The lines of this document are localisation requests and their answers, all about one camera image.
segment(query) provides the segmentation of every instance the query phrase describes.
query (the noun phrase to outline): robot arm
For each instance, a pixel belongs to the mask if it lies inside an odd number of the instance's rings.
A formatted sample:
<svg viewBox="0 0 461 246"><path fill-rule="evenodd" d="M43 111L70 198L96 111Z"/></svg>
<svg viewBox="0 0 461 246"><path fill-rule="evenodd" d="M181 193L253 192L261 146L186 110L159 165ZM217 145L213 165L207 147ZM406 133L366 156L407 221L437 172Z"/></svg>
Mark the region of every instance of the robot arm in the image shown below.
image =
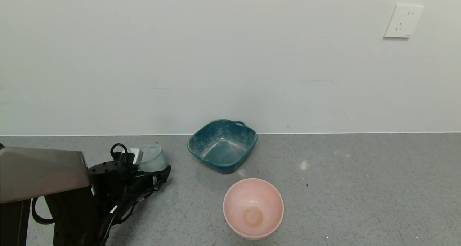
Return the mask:
<svg viewBox="0 0 461 246"><path fill-rule="evenodd" d="M33 198L33 218L54 223L55 246L104 245L110 227L123 223L171 171L168 165L163 171L142 172L122 160L122 153L113 156L114 161L88 168L79 151L0 146L1 244L25 245ZM45 197L50 220L35 212L40 196Z"/></svg>

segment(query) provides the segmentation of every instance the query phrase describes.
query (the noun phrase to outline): wall outlet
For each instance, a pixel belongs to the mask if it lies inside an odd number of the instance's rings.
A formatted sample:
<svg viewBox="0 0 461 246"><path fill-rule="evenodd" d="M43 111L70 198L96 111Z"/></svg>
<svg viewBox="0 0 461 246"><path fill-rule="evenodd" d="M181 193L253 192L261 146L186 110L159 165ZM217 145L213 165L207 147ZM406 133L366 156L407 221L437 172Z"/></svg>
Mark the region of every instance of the wall outlet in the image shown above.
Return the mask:
<svg viewBox="0 0 461 246"><path fill-rule="evenodd" d="M410 38L423 14L423 6L395 6L384 37Z"/></svg>

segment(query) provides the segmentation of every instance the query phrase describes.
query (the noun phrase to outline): pink bowl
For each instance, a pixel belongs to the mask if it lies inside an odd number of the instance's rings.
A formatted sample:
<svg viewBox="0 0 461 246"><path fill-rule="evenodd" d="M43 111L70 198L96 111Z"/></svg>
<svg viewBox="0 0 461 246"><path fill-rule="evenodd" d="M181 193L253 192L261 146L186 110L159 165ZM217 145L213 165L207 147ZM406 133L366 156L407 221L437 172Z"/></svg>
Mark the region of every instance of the pink bowl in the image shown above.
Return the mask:
<svg viewBox="0 0 461 246"><path fill-rule="evenodd" d="M283 218L283 200L278 190L260 179L241 180L226 193L224 218L240 236L258 240L273 233Z"/></svg>

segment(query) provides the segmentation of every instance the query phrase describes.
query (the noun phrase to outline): black wire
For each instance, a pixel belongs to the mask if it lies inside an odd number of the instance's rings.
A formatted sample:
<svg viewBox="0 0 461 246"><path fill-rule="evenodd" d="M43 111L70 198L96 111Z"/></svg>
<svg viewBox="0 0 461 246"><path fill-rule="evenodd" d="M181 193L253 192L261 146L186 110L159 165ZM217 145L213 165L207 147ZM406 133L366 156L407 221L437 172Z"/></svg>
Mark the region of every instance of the black wire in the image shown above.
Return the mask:
<svg viewBox="0 0 461 246"><path fill-rule="evenodd" d="M126 146L123 145L123 144L114 144L114 145L112 146L112 148L111 148L111 156L114 157L114 154L115 154L114 149L115 149L115 147L117 147L117 146L120 146L120 147L123 148L123 150L124 150L125 153L126 153L126 159L128 159L128 155L129 155L129 154L128 154L128 149L127 149ZM121 159L122 159L122 154L120 154L120 157L118 158L118 161L120 161Z"/></svg>
<svg viewBox="0 0 461 246"><path fill-rule="evenodd" d="M40 217L40 216L37 214L37 212L36 212L36 210L35 210L35 206L36 206L36 204L37 204L37 200L38 200L38 197L34 197L34 198L32 199L32 217L33 217L33 219L34 219L37 223L39 223L39 224L44 224L44 225L48 225L48 224L54 223L53 218L51 218L51 219L45 219L45 218Z"/></svg>
<svg viewBox="0 0 461 246"><path fill-rule="evenodd" d="M115 216L117 216L118 211L120 210L120 206L124 203L126 192L127 192L127 186L125 185L122 197L120 197L120 200L118 200L118 202L115 204L117 206L117 208L111 214L109 213L109 215L112 215L112 217L110 217L109 225L107 226L107 229L106 229L106 232L104 233L104 236L102 236L102 240L99 243L100 245L104 245L106 243L106 240L107 240L107 238L109 236L109 231L111 229L111 226L112 226L112 223L113 223L113 221L115 219ZM107 223L108 220L109 219L106 218L106 221L102 224L101 229L104 229L105 224Z"/></svg>

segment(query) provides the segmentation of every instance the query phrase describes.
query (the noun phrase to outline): basin handle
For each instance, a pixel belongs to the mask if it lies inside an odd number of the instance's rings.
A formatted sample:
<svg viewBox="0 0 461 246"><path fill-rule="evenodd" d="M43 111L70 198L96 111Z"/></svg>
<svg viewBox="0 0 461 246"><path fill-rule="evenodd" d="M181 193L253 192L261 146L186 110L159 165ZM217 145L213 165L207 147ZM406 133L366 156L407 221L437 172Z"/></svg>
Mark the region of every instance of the basin handle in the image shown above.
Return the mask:
<svg viewBox="0 0 461 246"><path fill-rule="evenodd" d="M236 125L241 124L243 127L247 127L242 121L234 121Z"/></svg>

